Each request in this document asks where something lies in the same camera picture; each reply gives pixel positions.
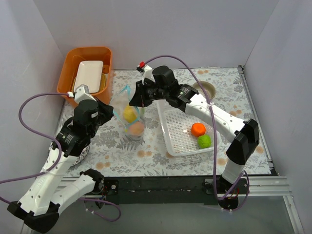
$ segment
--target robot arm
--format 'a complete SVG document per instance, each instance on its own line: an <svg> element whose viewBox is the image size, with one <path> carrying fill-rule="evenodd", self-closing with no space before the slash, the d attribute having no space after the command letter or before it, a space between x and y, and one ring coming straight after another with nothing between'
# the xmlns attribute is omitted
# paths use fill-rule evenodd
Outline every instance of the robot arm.
<svg viewBox="0 0 312 234"><path fill-rule="evenodd" d="M56 224L59 215L82 195L89 192L98 194L103 189L103 175L89 169L80 173L78 180L55 193L66 171L82 150L90 144L99 126L113 116L112 106L96 101L89 94L87 86L81 85L76 89L75 101L78 106L74 110L74 116L64 123L56 137L62 147L60 161L53 169L47 171L59 156L59 149L53 143L49 157L41 170L45 174L35 179L19 201L11 202L8 206L9 212L41 233L49 231Z"/></svg>
<svg viewBox="0 0 312 234"><path fill-rule="evenodd" d="M187 84L179 84L173 71L167 66L160 66L153 70L147 65L140 64L137 68L143 74L143 82L136 82L136 92L129 102L132 106L146 107L153 100L165 99L171 106L196 116L212 126L210 105L206 99ZM227 150L229 158L219 183L227 191L241 174L246 161L259 144L258 123L250 119L231 116L214 104L211 105L218 131L231 143Z"/></svg>

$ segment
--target floral pattern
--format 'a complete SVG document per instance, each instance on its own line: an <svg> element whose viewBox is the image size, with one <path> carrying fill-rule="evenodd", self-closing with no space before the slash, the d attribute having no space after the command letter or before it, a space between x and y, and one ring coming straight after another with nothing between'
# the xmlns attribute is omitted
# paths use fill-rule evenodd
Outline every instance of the floral pattern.
<svg viewBox="0 0 312 234"><path fill-rule="evenodd" d="M248 120L253 117L245 94L242 80L236 68L193 69L199 80L208 81L216 88L213 102L233 116ZM194 78L186 69L174 70L180 83L192 85ZM131 89L141 79L138 72L116 71L113 80L113 95L126 84ZM65 103L60 125L73 115L73 108ZM89 168L100 171L104 176L195 176L213 173L213 152L191 155L171 156L159 122L156 102L145 108L146 128L142 137L127 135L120 122L114 117L101 126L91 140L90 151L85 159L71 167L66 177L78 177L79 172ZM217 151L217 174L221 174L228 160L226 150L229 143L224 137ZM267 154L262 143L246 163L249 174L270 174Z"/></svg>

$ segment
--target plastic bag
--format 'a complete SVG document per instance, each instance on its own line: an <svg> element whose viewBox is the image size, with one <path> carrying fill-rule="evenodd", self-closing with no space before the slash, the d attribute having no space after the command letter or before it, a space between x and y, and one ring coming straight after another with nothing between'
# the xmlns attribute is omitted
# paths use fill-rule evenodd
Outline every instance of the plastic bag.
<svg viewBox="0 0 312 234"><path fill-rule="evenodd" d="M131 97L131 89L126 85L121 91L114 95L110 105L114 108L114 115L122 123L124 131L133 136L143 135L144 124L144 109L136 106L129 106Z"/></svg>

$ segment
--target white basket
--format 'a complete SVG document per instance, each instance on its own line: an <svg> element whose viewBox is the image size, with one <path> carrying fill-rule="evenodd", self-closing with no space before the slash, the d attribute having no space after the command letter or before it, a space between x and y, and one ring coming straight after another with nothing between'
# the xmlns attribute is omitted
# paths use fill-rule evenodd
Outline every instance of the white basket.
<svg viewBox="0 0 312 234"><path fill-rule="evenodd" d="M157 101L157 109L168 153L172 156L194 155L214 150L214 130L195 116L188 115L179 109L171 107L166 101ZM194 123L203 123L206 134L211 138L211 147L200 149L197 138L192 135ZM221 135L217 132L217 148L221 143Z"/></svg>

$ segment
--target beige bowl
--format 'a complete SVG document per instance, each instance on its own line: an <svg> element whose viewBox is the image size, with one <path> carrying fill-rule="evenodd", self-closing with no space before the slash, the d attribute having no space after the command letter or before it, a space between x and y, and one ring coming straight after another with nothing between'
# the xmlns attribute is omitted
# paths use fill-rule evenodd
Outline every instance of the beige bowl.
<svg viewBox="0 0 312 234"><path fill-rule="evenodd" d="M213 99L215 97L215 94L216 94L215 87L212 84L205 82L205 81L200 81L200 83L204 87L204 89L206 90L206 92L209 96L209 99L210 100ZM200 94L205 96L204 92L201 90L198 83L193 84L192 87L196 88Z"/></svg>

